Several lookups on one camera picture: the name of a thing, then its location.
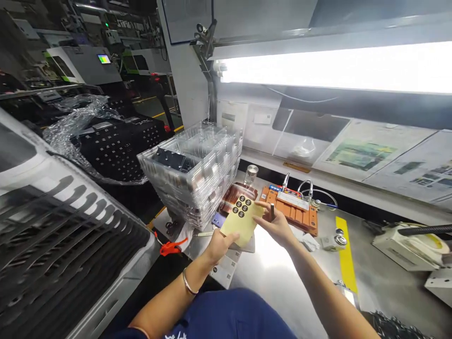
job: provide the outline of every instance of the monitor screen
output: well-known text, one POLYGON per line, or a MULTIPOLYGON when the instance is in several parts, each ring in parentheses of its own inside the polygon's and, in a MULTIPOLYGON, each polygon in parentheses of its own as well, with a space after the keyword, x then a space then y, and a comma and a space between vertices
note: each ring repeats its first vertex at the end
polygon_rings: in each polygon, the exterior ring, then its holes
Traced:
POLYGON ((98 54, 97 57, 99 58, 101 64, 111 64, 112 63, 107 54, 98 54))

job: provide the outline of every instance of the yellow card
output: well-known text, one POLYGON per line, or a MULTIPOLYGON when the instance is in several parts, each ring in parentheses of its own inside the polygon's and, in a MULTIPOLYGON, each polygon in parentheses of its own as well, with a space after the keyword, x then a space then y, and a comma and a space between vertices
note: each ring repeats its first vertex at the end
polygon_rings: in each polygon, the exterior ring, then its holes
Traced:
POLYGON ((263 214, 264 209, 262 207, 257 206, 254 201, 241 195, 235 202, 234 208, 227 216, 220 231, 224 235, 238 232, 240 238, 235 243, 240 247, 244 247, 253 236, 257 225, 252 217, 262 217, 263 214))

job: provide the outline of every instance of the ventilation grille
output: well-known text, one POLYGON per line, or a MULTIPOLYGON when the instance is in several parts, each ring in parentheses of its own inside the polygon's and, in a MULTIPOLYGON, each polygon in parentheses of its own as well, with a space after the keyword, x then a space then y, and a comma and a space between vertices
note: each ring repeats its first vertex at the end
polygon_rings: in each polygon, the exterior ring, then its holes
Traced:
POLYGON ((0 197, 0 338, 65 338, 149 240, 113 205, 84 196, 83 185, 64 202, 54 198, 72 182, 0 197), (79 209, 70 206, 81 197, 79 209))

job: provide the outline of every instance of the red clip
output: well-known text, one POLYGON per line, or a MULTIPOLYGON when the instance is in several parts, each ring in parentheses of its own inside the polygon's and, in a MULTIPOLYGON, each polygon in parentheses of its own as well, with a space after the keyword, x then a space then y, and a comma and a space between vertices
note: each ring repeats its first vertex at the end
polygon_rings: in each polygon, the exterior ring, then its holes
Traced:
POLYGON ((188 238, 185 238, 181 242, 167 242, 166 244, 163 244, 157 237, 157 232, 154 232, 154 235, 155 235, 155 238, 157 239, 157 241, 159 242, 159 244, 161 245, 160 254, 163 255, 164 257, 166 257, 168 254, 171 254, 171 253, 182 252, 181 249, 176 246, 179 246, 180 244, 183 244, 186 241, 188 241, 188 238))

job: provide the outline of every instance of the pen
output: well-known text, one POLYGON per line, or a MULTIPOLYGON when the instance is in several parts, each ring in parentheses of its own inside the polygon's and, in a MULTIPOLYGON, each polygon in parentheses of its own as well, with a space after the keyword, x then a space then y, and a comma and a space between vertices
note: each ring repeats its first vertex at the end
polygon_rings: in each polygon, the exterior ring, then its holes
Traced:
POLYGON ((274 204, 270 204, 270 222, 274 220, 274 204))

